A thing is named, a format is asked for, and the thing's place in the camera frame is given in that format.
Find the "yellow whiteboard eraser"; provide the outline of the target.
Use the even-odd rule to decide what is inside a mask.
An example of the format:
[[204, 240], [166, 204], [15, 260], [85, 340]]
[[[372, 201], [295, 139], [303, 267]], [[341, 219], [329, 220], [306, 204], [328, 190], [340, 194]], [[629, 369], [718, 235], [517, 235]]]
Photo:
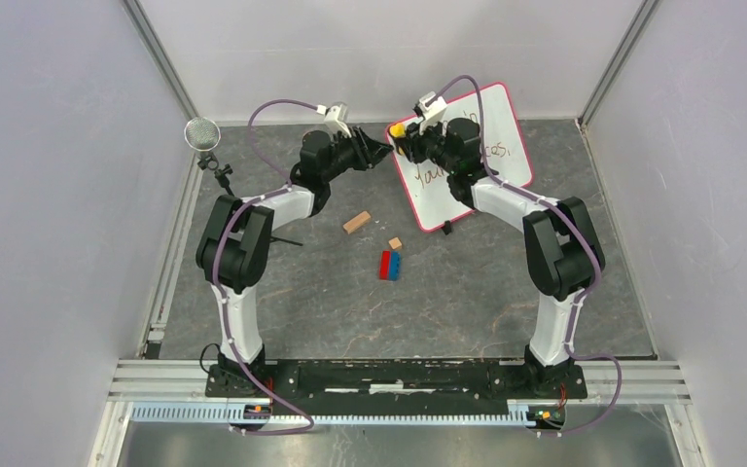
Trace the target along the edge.
[[396, 152], [404, 156], [407, 153], [409, 143], [405, 125], [403, 123], [395, 123], [391, 125], [388, 128], [388, 135], [393, 140]]

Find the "pink framed whiteboard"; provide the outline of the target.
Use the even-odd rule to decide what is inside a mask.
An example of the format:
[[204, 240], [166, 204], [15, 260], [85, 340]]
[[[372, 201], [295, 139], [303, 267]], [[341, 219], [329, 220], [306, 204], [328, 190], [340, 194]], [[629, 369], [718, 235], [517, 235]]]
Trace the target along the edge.
[[480, 206], [479, 183], [533, 180], [508, 88], [501, 82], [451, 101], [429, 93], [386, 129], [419, 228], [443, 229]]

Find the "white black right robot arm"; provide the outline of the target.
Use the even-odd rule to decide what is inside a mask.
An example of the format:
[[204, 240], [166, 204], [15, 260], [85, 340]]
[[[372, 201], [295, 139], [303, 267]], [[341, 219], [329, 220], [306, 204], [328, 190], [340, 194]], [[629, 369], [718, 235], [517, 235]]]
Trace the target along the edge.
[[577, 316], [605, 268], [586, 203], [544, 197], [501, 179], [485, 160], [480, 124], [467, 118], [426, 129], [394, 124], [388, 134], [410, 162], [440, 168], [457, 201], [522, 233], [527, 270], [540, 293], [522, 381], [536, 397], [551, 395], [569, 377]]

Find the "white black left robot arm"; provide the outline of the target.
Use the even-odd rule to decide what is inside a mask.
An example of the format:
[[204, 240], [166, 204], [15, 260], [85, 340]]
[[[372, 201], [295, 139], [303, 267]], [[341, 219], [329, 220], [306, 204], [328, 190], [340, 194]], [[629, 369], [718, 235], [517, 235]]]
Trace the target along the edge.
[[219, 307], [217, 366], [230, 373], [229, 382], [241, 395], [255, 396], [267, 383], [256, 286], [267, 268], [274, 230], [320, 213], [334, 179], [349, 169], [373, 169], [392, 150], [358, 126], [348, 134], [313, 130], [302, 138], [289, 184], [253, 198], [221, 195], [214, 202], [196, 249], [196, 265]]

